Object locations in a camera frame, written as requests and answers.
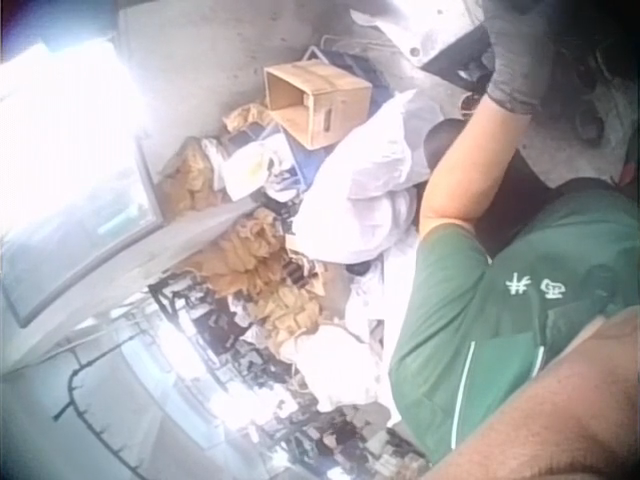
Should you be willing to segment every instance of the work glove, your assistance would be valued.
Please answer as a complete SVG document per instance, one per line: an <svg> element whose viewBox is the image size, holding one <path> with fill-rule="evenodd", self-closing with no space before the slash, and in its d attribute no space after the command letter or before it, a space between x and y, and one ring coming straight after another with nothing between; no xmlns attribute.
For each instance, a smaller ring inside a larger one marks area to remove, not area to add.
<svg viewBox="0 0 640 480"><path fill-rule="evenodd" d="M487 94L502 108L531 115L544 96L554 57L552 27L567 0L483 0L484 23L495 55Z"/></svg>

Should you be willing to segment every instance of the open cardboard box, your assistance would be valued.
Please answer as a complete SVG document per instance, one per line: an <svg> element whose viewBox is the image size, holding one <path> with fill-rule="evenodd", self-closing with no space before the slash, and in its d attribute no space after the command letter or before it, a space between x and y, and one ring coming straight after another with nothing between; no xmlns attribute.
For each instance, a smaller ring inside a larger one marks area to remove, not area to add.
<svg viewBox="0 0 640 480"><path fill-rule="evenodd" d="M265 69L276 122L309 150L333 145L366 122L372 86L320 60Z"/></svg>

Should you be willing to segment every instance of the green polo shirt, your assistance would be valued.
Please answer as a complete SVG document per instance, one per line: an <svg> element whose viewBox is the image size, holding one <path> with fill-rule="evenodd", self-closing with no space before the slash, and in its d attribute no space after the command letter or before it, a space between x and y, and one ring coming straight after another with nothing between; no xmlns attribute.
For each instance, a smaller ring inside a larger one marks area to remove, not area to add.
<svg viewBox="0 0 640 480"><path fill-rule="evenodd" d="M558 200L493 261L457 225L427 235L389 374L432 462L594 317L640 303L638 239L637 208L606 191Z"/></svg>

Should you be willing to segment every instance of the bright light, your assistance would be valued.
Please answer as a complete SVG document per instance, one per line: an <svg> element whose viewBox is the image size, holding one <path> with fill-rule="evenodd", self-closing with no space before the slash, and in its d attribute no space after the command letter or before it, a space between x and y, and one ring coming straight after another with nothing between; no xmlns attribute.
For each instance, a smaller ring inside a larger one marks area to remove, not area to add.
<svg viewBox="0 0 640 480"><path fill-rule="evenodd" d="M351 477L347 475L347 472L340 467L335 467L329 470L327 472L327 478L329 480L351 480Z"/></svg>
<svg viewBox="0 0 640 480"><path fill-rule="evenodd" d="M256 428L255 425L249 425L249 428L247 428L247 431L249 432L249 438L251 438L251 441L253 443L260 442L260 435L258 435L258 429Z"/></svg>
<svg viewBox="0 0 640 480"><path fill-rule="evenodd" d="M0 65L0 232L60 211L134 166L142 98L114 46L44 45Z"/></svg>
<svg viewBox="0 0 640 480"><path fill-rule="evenodd" d="M170 323L160 324L158 343L173 369L182 378L193 380L206 375L207 369L191 342Z"/></svg>
<svg viewBox="0 0 640 480"><path fill-rule="evenodd" d="M289 395L287 398L278 390L254 391L238 382L227 384L227 390L229 393L220 392L214 395L209 407L213 414L232 430L246 428L252 423L264 425L276 412L284 418L298 409L293 397Z"/></svg>
<svg viewBox="0 0 640 480"><path fill-rule="evenodd" d="M291 464L289 462L289 454L282 448L277 448L271 456L271 463L273 463L274 467L288 467Z"/></svg>

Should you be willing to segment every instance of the glass window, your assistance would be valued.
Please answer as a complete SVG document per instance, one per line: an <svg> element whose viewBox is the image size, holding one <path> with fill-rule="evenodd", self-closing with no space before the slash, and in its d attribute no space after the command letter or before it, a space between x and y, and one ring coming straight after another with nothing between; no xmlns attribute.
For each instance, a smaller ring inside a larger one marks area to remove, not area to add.
<svg viewBox="0 0 640 480"><path fill-rule="evenodd" d="M23 327L161 223L113 46L39 48L6 64L14 81L0 100L2 290Z"/></svg>

